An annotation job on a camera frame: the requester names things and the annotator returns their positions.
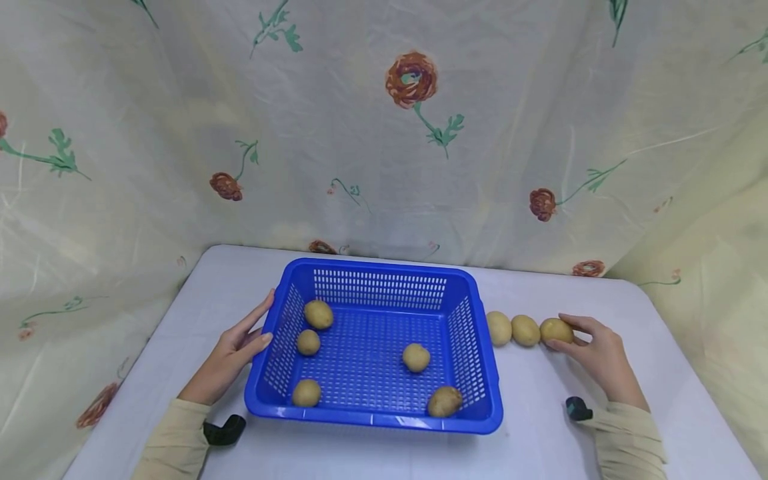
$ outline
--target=fabric backdrop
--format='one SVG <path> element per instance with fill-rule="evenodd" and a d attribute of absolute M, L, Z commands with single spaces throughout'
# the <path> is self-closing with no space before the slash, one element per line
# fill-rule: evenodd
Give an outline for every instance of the fabric backdrop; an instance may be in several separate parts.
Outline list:
<path fill-rule="evenodd" d="M 4 478 L 61 477 L 217 243 L 582 276 L 632 250 L 615 271 L 768 475 L 768 421 L 730 410 L 765 398 L 767 18 L 749 0 L 5 0 Z"/>

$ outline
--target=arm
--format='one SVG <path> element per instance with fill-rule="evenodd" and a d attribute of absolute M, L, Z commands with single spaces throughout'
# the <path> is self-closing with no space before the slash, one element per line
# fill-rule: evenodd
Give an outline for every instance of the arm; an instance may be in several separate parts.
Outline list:
<path fill-rule="evenodd" d="M 221 334 L 213 352 L 181 390 L 150 436 L 132 480 L 195 480 L 205 463 L 203 422 L 240 370 L 272 341 L 251 328 L 272 306 L 274 291 L 244 319 Z"/>
<path fill-rule="evenodd" d="M 666 480 L 661 436 L 621 337 L 589 316 L 561 314 L 560 318 L 592 335 L 589 343 L 576 338 L 574 343 L 551 340 L 547 346 L 579 362 L 608 398 L 605 410 L 579 409 L 570 399 L 568 403 L 571 419 L 594 433 L 603 479 Z"/>

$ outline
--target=blue plastic basket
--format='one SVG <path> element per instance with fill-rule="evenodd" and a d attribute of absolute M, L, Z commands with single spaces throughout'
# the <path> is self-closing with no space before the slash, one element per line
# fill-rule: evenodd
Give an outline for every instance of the blue plastic basket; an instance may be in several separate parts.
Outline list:
<path fill-rule="evenodd" d="M 309 328 L 304 304 L 315 299 L 330 305 L 334 321 L 318 332 L 319 352 L 305 357 L 296 338 Z M 254 357 L 246 385 L 254 415 L 475 434 L 502 423 L 485 311 L 475 279 L 462 270 L 300 258 L 286 266 L 263 331 L 274 340 Z M 410 343 L 432 355 L 422 373 L 402 363 Z M 301 379 L 320 385 L 314 408 L 291 402 Z M 430 417 L 429 397 L 443 385 L 464 402 L 450 418 Z"/>

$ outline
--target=yellow potato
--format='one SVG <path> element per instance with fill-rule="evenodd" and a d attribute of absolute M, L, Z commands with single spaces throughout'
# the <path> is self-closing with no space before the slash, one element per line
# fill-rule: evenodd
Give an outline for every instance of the yellow potato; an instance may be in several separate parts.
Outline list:
<path fill-rule="evenodd" d="M 430 359 L 429 350 L 419 343 L 411 343 L 402 351 L 402 362 L 414 373 L 423 372 Z"/>
<path fill-rule="evenodd" d="M 304 306 L 306 322 L 318 330 L 325 330 L 333 324 L 331 307 L 322 300 L 312 300 Z"/>
<path fill-rule="evenodd" d="M 541 331 L 536 322 L 528 315 L 512 317 L 512 338 L 523 346 L 533 346 L 541 339 Z"/>
<path fill-rule="evenodd" d="M 542 342 L 546 342 L 547 340 L 552 339 L 560 340 L 566 343 L 574 342 L 574 330 L 570 325 L 560 319 L 546 319 L 541 323 L 541 327 L 539 327 L 539 329 L 541 330 Z"/>
<path fill-rule="evenodd" d="M 462 393 L 452 386 L 442 386 L 429 398 L 427 412 L 430 416 L 445 418 L 453 415 L 462 406 Z"/>
<path fill-rule="evenodd" d="M 306 329 L 299 334 L 296 339 L 296 349 L 299 353 L 306 356 L 312 356 L 320 350 L 320 337 L 314 330 Z"/>
<path fill-rule="evenodd" d="M 296 384 L 291 400 L 295 406 L 314 407 L 320 401 L 320 385 L 312 379 L 304 379 Z"/>
<path fill-rule="evenodd" d="M 488 331 L 491 333 L 491 342 L 495 346 L 504 346 L 512 338 L 512 324 L 509 318 L 501 312 L 488 312 L 485 315 L 488 321 Z"/>

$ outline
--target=black clip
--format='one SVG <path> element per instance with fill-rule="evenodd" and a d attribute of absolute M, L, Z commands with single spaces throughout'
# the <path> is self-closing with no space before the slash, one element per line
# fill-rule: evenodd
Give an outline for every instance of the black clip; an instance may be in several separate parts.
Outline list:
<path fill-rule="evenodd" d="M 203 435 L 208 445 L 225 447 L 234 445 L 245 430 L 245 419 L 240 415 L 232 415 L 223 427 L 213 423 L 203 422 Z"/>
<path fill-rule="evenodd" d="M 584 403 L 584 400 L 577 396 L 572 396 L 566 400 L 565 408 L 568 411 L 568 416 L 574 422 L 592 420 L 592 417 L 594 416 L 592 411 L 587 408 L 587 404 Z"/>

